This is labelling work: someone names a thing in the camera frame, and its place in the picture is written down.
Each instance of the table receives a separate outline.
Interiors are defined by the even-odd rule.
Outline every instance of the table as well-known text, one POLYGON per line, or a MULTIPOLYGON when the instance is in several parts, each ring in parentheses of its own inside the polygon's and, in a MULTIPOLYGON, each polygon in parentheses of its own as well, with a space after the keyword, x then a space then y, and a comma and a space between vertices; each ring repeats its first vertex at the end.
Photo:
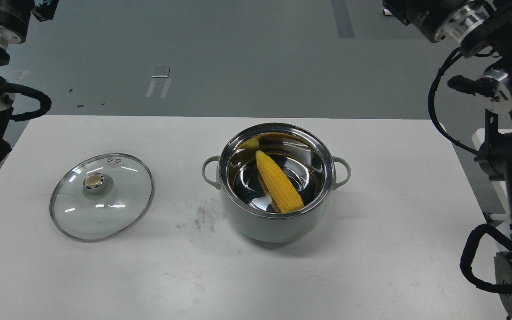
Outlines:
MULTIPOLYGON (((427 120, 44 116, 0 171, 0 319, 503 319, 498 296, 458 267, 482 222, 427 120), (234 230, 200 174, 232 136, 269 121, 309 130, 353 168, 323 221, 288 244, 234 230), (49 217, 53 188, 108 152, 149 166, 151 207, 108 240, 69 239, 49 217)), ((482 241, 485 280, 495 251, 482 241)))

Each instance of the corn cob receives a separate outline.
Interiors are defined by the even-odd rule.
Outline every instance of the corn cob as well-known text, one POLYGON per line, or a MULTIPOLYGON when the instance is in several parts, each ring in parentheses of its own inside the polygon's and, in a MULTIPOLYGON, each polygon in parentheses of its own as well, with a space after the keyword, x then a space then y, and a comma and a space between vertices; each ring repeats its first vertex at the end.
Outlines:
POLYGON ((260 143, 258 141, 257 136, 246 140, 243 144, 240 144, 240 148, 249 148, 252 150, 258 150, 259 147, 260 147, 260 143))
POLYGON ((281 213, 303 208, 303 200, 282 169, 264 152, 256 151, 256 166, 281 213))

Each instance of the glass lid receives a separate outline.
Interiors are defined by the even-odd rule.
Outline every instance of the glass lid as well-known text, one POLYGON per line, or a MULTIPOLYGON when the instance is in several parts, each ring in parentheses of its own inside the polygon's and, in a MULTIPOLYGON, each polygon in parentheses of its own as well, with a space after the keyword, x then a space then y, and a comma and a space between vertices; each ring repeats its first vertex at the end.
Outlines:
POLYGON ((151 172, 134 156, 102 154, 72 168, 51 197, 51 218, 83 241, 110 237, 137 221, 153 197, 151 172))

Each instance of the gray floor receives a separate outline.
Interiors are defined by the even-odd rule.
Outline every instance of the gray floor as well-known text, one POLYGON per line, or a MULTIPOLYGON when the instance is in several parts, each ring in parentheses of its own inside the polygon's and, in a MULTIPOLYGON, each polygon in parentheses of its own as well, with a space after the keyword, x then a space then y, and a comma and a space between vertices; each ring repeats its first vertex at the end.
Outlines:
MULTIPOLYGON (((429 43, 380 3, 62 1, 55 20, 31 21, 0 74, 47 93, 53 115, 426 119, 429 86, 456 44, 429 43), (157 79, 151 91, 162 66, 170 85, 157 79)), ((490 63, 462 59, 446 76, 476 78, 490 63)), ((484 119, 472 98, 437 94, 440 121, 470 145, 484 119)), ((13 143, 23 128, 10 125, 13 143)), ((481 208, 503 212, 472 155, 457 152, 481 208)))

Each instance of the stainless steel pot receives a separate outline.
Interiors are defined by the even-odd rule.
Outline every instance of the stainless steel pot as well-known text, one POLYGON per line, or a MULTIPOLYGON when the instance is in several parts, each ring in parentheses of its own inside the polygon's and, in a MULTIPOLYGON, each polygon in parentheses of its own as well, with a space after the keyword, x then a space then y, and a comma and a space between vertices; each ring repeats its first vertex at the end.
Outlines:
POLYGON ((317 226, 327 212, 329 193, 349 181, 351 169, 345 160, 331 156, 323 142, 306 130, 268 123, 238 133, 220 156, 205 161, 201 174, 208 184, 221 190, 222 205, 236 229, 256 240, 282 243, 317 226), (290 178, 303 199, 302 209, 276 211, 260 184, 255 148, 268 154, 290 178), (214 161, 218 161, 216 181, 205 174, 207 165, 214 161), (347 177, 341 182, 336 182, 335 162, 347 169, 347 177))

